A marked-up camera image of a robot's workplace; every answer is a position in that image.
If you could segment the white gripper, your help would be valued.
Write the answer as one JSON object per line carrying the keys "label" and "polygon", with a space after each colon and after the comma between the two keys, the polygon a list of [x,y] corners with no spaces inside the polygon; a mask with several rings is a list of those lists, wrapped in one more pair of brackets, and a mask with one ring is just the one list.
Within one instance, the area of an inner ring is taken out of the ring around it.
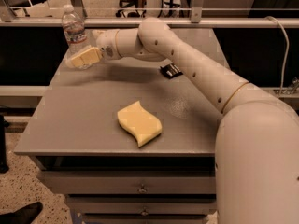
{"label": "white gripper", "polygon": [[66,59],[70,68],[87,69],[102,59],[119,60],[121,58],[116,45],[118,30],[92,30],[96,46],[87,46]]}

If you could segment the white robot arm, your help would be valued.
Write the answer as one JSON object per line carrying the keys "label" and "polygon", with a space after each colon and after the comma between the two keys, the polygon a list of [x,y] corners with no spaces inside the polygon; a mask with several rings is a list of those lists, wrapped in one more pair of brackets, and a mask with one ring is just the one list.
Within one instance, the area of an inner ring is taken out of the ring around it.
{"label": "white robot arm", "polygon": [[67,64],[169,59],[219,110],[215,169],[219,224],[299,223],[299,118],[286,103],[182,41],[163,21],[93,31],[95,46]]}

